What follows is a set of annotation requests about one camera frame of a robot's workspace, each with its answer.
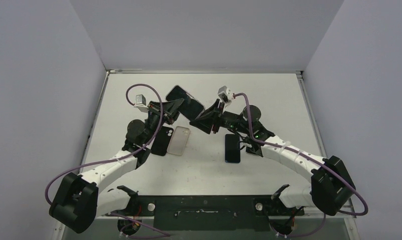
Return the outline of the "phone pink case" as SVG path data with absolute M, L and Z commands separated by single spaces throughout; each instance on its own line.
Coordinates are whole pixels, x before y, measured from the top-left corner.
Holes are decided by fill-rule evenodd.
M 189 128 L 183 126 L 177 126 L 173 131 L 171 140 L 167 148 L 167 153 L 171 155 L 182 156 L 189 135 L 190 135 Z
M 179 107 L 179 112 L 188 120 L 195 120 L 205 111 L 205 106 L 190 95 L 179 85 L 175 85 L 166 95 L 167 101 L 183 99 L 182 105 Z

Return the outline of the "blue-edged black phone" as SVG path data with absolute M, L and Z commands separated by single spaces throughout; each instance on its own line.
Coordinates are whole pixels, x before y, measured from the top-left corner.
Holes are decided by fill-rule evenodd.
M 241 161 L 240 137 L 236 134 L 225 135 L 225 162 L 238 164 Z

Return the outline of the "black phone case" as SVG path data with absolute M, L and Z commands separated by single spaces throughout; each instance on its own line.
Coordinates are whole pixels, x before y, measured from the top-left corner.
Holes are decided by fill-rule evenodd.
M 167 126 L 162 126 L 158 131 L 151 147 L 151 154 L 157 156 L 165 156 L 167 148 L 171 141 L 174 129 Z

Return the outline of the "white-edged black phone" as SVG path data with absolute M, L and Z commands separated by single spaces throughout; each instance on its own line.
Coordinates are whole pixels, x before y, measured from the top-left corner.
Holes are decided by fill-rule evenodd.
M 246 147 L 246 153 L 250 155 L 263 157 L 261 147 L 258 146 Z

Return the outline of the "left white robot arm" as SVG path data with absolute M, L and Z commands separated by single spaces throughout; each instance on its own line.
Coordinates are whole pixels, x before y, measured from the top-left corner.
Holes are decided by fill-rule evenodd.
M 173 124 L 184 100 L 149 102 L 135 105 L 147 113 L 146 120 L 134 119 L 127 126 L 124 146 L 111 158 L 87 163 L 88 170 L 76 174 L 68 170 L 50 204 L 49 215 L 74 232 L 84 232 L 99 216 L 120 210 L 125 215 L 137 211 L 137 192 L 117 186 L 114 181 L 144 164 L 150 154 L 148 145 L 163 124 Z

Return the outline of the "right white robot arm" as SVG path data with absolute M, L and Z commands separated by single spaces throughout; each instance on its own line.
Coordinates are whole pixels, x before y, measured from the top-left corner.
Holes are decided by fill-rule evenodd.
M 259 121 L 261 111 L 251 105 L 240 114 L 224 110 L 220 100 L 190 121 L 190 125 L 210 134 L 220 128 L 245 134 L 247 153 L 274 160 L 305 178 L 310 186 L 283 185 L 272 196 L 271 207 L 279 215 L 295 207 L 316 207 L 329 216 L 342 212 L 355 186 L 343 163 L 335 156 L 325 158 L 302 151 L 268 131 Z

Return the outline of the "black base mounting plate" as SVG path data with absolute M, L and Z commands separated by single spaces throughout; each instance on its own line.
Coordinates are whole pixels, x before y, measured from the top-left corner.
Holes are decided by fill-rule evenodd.
M 153 226 L 163 231 L 267 232 L 273 223 L 289 226 L 304 215 L 304 210 L 287 208 L 270 195 L 140 195 L 116 212 L 153 219 Z

